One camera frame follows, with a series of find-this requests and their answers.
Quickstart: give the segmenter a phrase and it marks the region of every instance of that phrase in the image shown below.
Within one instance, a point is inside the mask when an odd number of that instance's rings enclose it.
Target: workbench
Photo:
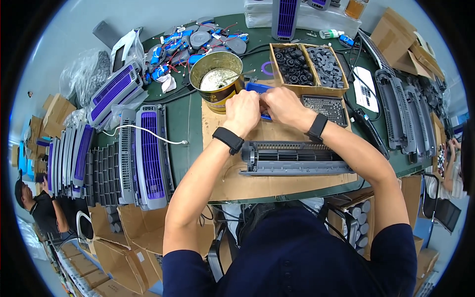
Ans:
[[[244,33],[249,34],[249,43],[247,44],[247,48],[253,48],[255,46],[261,44],[268,44],[268,43],[279,43],[271,37],[271,29],[270,28],[257,28],[257,29],[248,29],[246,27],[246,21],[244,18],[244,14],[234,14],[228,16],[221,16],[215,18],[215,23],[219,24],[221,27],[227,27],[233,23],[237,22],[237,25],[230,28],[230,33],[233,33],[235,30],[241,30]],[[300,30],[297,29],[295,31],[294,39],[306,39],[311,38],[310,40],[303,41],[303,43],[308,44],[315,44],[315,45],[323,45],[327,44],[328,42],[332,43],[332,47],[334,49],[343,49],[344,47],[338,42],[337,38],[332,39],[321,39],[320,37],[310,37],[306,33],[310,31],[307,30]],[[154,45],[160,42],[161,34],[156,35],[157,39],[149,39],[143,42],[144,50],[148,50]],[[254,55],[248,55],[243,58],[244,69],[243,71],[249,71],[252,69],[256,69],[256,72],[253,73],[253,76],[257,76],[258,79],[267,80],[272,79],[272,76],[266,75],[265,73],[261,72],[261,66],[263,63],[269,61],[269,52],[261,52]],[[363,68],[368,69],[371,73],[374,73],[378,67],[372,60],[372,58],[366,54],[361,53],[360,58],[358,59],[358,63],[356,66],[360,66]],[[177,89],[181,87],[181,82],[183,80],[183,67],[177,67],[178,71],[181,73],[174,73],[172,72],[172,76],[175,78],[177,82]],[[269,66],[266,68],[268,72],[272,72],[271,67]],[[401,74],[396,74],[399,78],[401,78],[403,86],[407,85],[406,79]],[[160,83],[152,81],[151,84],[144,87],[145,90],[148,91],[148,98],[146,100],[156,100],[160,99],[160,97],[165,97],[171,92],[167,92],[167,94],[162,95],[162,85]],[[378,100],[381,105],[380,95],[378,88],[376,87],[376,95],[378,95]],[[184,89],[179,94],[184,94],[188,90]],[[356,105],[356,96],[353,88],[353,84],[350,84],[350,89],[346,92],[348,100],[354,105]],[[202,129],[201,129],[201,96],[198,92],[195,92],[187,97],[178,99],[174,102],[168,103],[166,105],[166,112],[167,112],[167,132],[168,132],[168,139],[174,142],[178,142],[181,140],[188,140],[188,144],[179,144],[179,145],[169,145],[170,150],[170,160],[171,160],[171,169],[173,175],[173,181],[175,183],[175,187],[180,183],[181,179],[184,177],[185,173],[191,167],[193,162],[199,156],[199,154],[203,151],[203,137],[202,137]],[[365,112],[368,114],[370,118],[376,118],[377,114],[365,109]],[[378,131],[380,137],[382,138],[383,142],[388,146],[388,133],[386,129],[386,121],[384,112],[382,107],[380,107],[381,117],[373,122],[376,130]],[[353,132],[363,138],[366,138],[361,129],[358,127],[357,124],[353,124],[351,126]],[[109,137],[105,134],[99,134],[96,139],[96,146],[106,146],[107,144],[111,144],[115,141],[115,137]],[[397,177],[406,176],[418,171],[423,170],[431,165],[431,159],[425,159],[421,163],[411,164],[409,161],[409,156],[402,154],[401,150],[390,151],[389,153],[390,159],[389,162],[393,167]],[[305,199],[311,197],[322,197],[327,195],[334,195],[342,192],[348,192],[359,188],[361,185],[361,179],[356,182],[350,182],[347,184],[342,184],[334,187],[323,188],[314,191],[308,192],[301,192],[289,195],[281,195],[281,196],[273,196],[273,197],[262,197],[262,198],[255,198],[255,199],[247,199],[247,200],[238,200],[238,201],[231,201],[235,203],[256,203],[256,202],[272,202],[272,201],[287,201],[287,200],[296,200],[296,199]]]

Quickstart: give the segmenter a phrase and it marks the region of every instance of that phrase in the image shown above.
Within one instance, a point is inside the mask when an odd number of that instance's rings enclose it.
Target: blue tray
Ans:
[[[256,91],[259,93],[259,95],[262,93],[265,93],[268,89],[272,89],[272,88],[273,88],[272,86],[266,86],[266,85],[255,84],[255,83],[247,83],[246,85],[246,91]],[[267,111],[264,111],[263,113],[261,113],[261,118],[272,121]]]

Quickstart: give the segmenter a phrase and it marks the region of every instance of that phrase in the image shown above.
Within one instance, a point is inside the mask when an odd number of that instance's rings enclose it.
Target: purple ring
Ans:
[[[269,65],[269,64],[272,64],[272,62],[271,62],[271,61],[268,61],[268,62],[262,64],[261,70],[262,70],[262,72],[264,72],[265,74],[270,75],[270,76],[273,76],[274,74],[272,74],[271,72],[266,71],[266,66]]]

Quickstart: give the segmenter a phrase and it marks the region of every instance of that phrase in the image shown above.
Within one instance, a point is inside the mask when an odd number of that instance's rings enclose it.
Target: woman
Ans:
[[[448,141],[448,146],[450,148],[450,160],[447,162],[447,146],[445,146],[445,158],[446,162],[444,163],[444,181],[440,183],[439,187],[439,198],[440,199],[461,199],[467,195],[465,192],[463,180],[462,180],[462,167],[460,163],[460,151],[462,150],[462,144],[457,141],[457,139],[452,138]],[[429,167],[427,170],[432,172],[432,167]],[[437,192],[437,181],[434,177],[426,177],[427,193],[432,199],[436,198]]]
[[[322,128],[325,117],[305,108],[286,88],[271,89],[261,99],[274,122],[302,133]],[[259,109],[259,95],[241,91],[226,102],[223,127],[245,138],[259,123]],[[232,147],[214,138],[169,204],[162,262],[165,297],[412,295],[417,257],[404,197],[391,165],[368,142],[330,121],[323,125],[320,137],[374,189],[371,261],[359,259],[306,209],[284,208],[259,222],[216,283],[198,253],[197,240],[200,214]]]

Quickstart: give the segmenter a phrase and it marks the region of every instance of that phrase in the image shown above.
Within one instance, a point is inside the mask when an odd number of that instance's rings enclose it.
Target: black wristband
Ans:
[[[239,150],[241,150],[242,144],[244,143],[244,139],[223,127],[218,127],[216,129],[216,131],[213,133],[213,138],[219,139],[229,146],[229,153],[231,155],[239,152]]]
[[[310,127],[310,130],[308,130],[308,133],[306,133],[311,141],[314,141],[314,142],[322,141],[321,135],[327,122],[328,122],[328,118],[325,115],[317,114],[317,117],[313,121],[313,124]]]

